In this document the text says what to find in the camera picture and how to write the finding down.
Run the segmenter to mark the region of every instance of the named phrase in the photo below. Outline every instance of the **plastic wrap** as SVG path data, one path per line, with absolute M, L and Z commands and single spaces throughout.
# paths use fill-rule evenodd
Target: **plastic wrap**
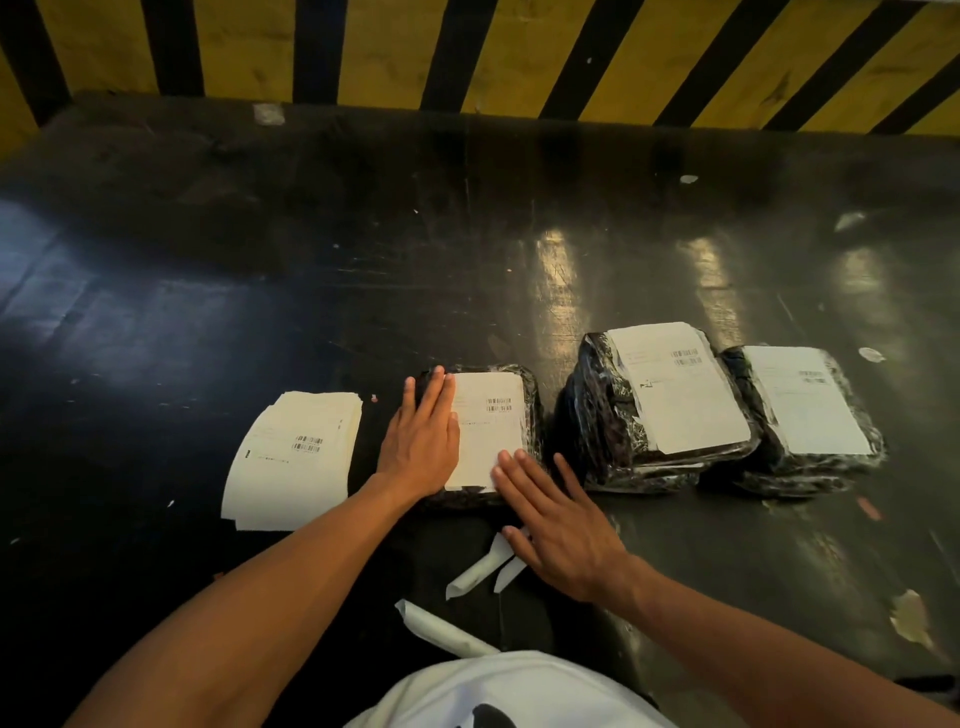
M 870 415 L 853 393 L 840 365 L 829 353 L 820 350 L 844 401 L 853 414 L 857 426 L 870 445 L 871 454 L 799 454 L 791 452 L 781 441 L 767 418 L 768 402 L 756 388 L 750 361 L 742 347 L 725 350 L 721 357 L 733 375 L 741 396 L 750 407 L 762 429 L 762 439 L 756 451 L 735 470 L 731 480 L 741 488 L 766 497 L 810 497 L 821 493 L 842 491 L 862 473 L 879 467 L 887 457 L 883 435 L 874 427 Z
M 537 385 L 537 378 L 531 372 L 520 364 L 501 364 L 491 365 L 489 367 L 465 367 L 452 366 L 446 367 L 451 374 L 471 373 L 471 372 L 509 372 L 519 375 L 523 379 L 523 403 L 526 409 L 523 428 L 523 448 L 530 455 L 543 464 L 543 405 L 540 402 L 540 388 Z M 430 380 L 432 369 L 426 370 L 417 377 L 417 403 L 423 396 L 423 390 Z M 473 508 L 483 505 L 502 505 L 503 498 L 499 493 L 484 493 L 479 488 L 464 488 L 458 491 L 442 490 L 439 493 L 427 497 L 422 501 L 424 507 L 439 508 Z
M 698 334 L 705 351 L 716 358 L 707 336 L 700 330 Z M 565 409 L 561 414 L 568 419 L 574 456 L 584 472 L 584 487 L 615 493 L 672 493 L 696 485 L 700 474 L 714 463 L 750 454 L 759 443 L 759 427 L 723 362 L 717 363 L 750 425 L 750 439 L 665 454 L 649 447 L 646 430 L 638 419 L 634 390 L 614 364 L 606 334 L 584 336 L 577 365 L 561 397 Z

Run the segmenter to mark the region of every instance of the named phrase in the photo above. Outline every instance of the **white shipping label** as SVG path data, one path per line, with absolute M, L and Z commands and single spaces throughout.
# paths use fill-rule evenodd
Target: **white shipping label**
M 776 420 L 774 427 L 791 452 L 872 453 L 823 352 L 810 347 L 744 347 L 743 352 Z
M 490 471 L 497 454 L 524 447 L 526 405 L 523 379 L 509 372 L 455 375 L 453 411 L 460 418 L 460 462 L 446 482 L 448 491 L 464 486 L 493 490 Z
M 660 452 L 714 448 L 750 439 L 750 426 L 730 383 L 690 324 L 614 328 L 607 336 Z

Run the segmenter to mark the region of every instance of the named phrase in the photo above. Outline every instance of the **stack of shipping labels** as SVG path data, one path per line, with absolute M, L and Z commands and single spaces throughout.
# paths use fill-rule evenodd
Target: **stack of shipping labels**
M 347 498 L 360 398 L 286 392 L 233 458 L 221 515 L 241 531 L 293 531 Z
M 759 443 L 707 336 L 681 322 L 587 334 L 564 403 L 592 490 L 673 492 Z
M 763 428 L 754 454 L 731 470 L 737 485 L 763 496 L 814 496 L 847 488 L 886 459 L 883 436 L 827 352 L 734 347 L 722 357 Z
M 497 454 L 525 449 L 542 462 L 543 409 L 537 379 L 517 364 L 449 371 L 457 379 L 453 411 L 460 418 L 460 462 L 444 489 L 426 504 L 469 508 L 502 503 L 491 478 Z M 418 379 L 417 401 L 429 380 L 429 372 Z

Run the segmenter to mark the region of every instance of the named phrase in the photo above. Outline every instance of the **black work surface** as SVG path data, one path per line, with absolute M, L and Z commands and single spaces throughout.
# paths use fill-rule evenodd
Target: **black work surface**
M 584 331 L 675 320 L 720 347 L 829 350 L 891 459 L 806 503 L 723 483 L 598 497 L 628 547 L 884 675 L 953 673 L 958 229 L 946 140 L 321 108 L 260 128 L 242 103 L 83 99 L 0 172 L 8 708 L 62 720 L 213 574 L 278 538 L 219 511 L 238 443 L 281 392 L 360 394 L 356 489 L 405 375 L 518 362 L 550 409 Z M 485 582 L 444 603 L 508 518 L 405 519 L 276 722 L 324 705 L 342 723 L 445 659 L 405 631 L 401 597 L 669 692 L 643 643 L 529 572 L 501 599 Z M 891 624 L 908 589 L 932 649 Z

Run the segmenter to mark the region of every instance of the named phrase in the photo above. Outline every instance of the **left hand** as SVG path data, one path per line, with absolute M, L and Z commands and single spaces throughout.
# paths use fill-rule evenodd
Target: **left hand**
M 419 500 L 440 491 L 460 460 L 460 423 L 451 412 L 457 389 L 454 375 L 437 367 L 430 376 L 420 406 L 414 378 L 403 382 L 403 404 L 390 420 L 380 446 L 376 472 L 393 480 Z

